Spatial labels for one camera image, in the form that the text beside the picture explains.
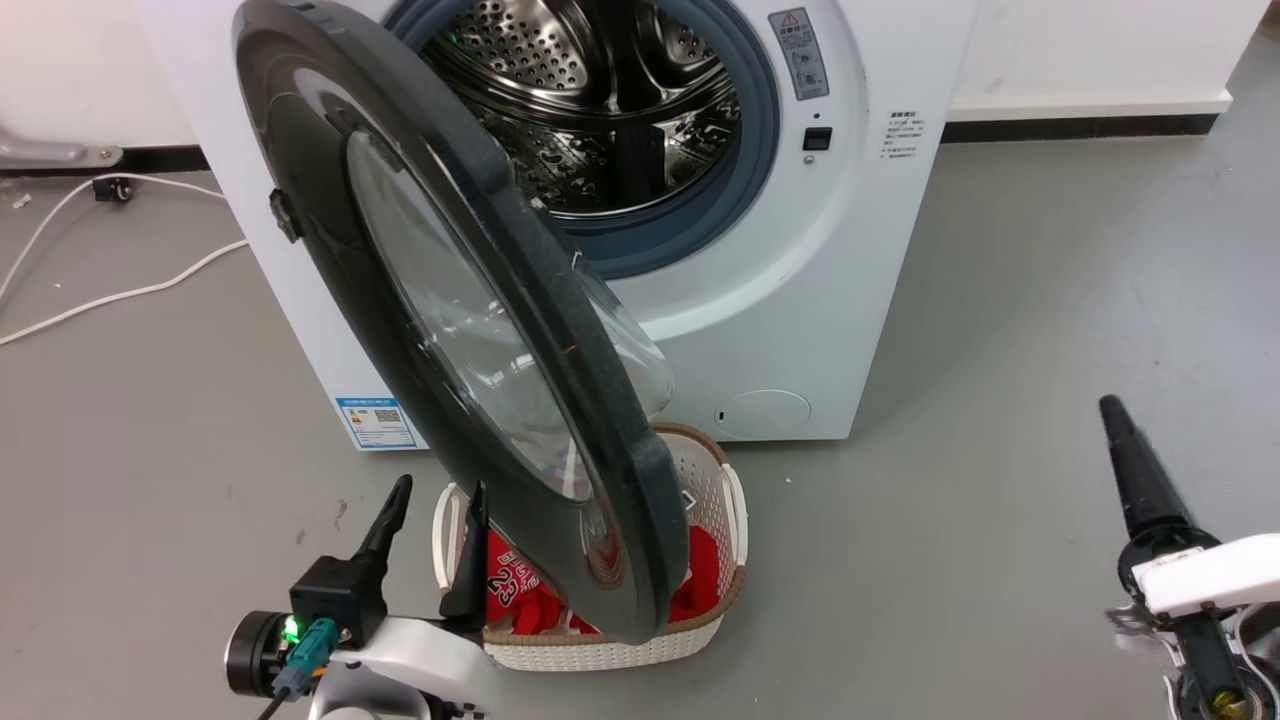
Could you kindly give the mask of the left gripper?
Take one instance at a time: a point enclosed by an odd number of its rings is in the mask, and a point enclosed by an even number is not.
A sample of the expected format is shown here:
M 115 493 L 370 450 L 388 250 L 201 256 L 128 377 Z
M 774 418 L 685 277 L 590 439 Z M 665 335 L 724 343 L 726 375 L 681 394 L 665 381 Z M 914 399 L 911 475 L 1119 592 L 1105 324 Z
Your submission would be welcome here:
M 308 700 L 312 719 L 485 719 L 497 666 L 484 650 L 490 518 L 485 488 L 439 498 L 439 618 L 397 618 L 381 583 L 407 518 L 413 478 L 396 479 L 358 556 L 323 556 L 291 587 L 287 612 L 247 614 L 225 651 L 233 692 L 264 717 Z

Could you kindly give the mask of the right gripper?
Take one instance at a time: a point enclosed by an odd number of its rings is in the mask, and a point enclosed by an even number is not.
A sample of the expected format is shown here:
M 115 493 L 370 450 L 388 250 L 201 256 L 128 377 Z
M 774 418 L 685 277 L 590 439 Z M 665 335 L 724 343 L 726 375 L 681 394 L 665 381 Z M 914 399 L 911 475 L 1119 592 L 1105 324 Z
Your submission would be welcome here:
M 1106 395 L 1100 415 L 1128 534 L 1117 575 L 1137 591 L 1106 612 L 1116 646 L 1169 661 L 1170 719 L 1277 717 L 1277 536 L 1217 546 L 1125 404 Z

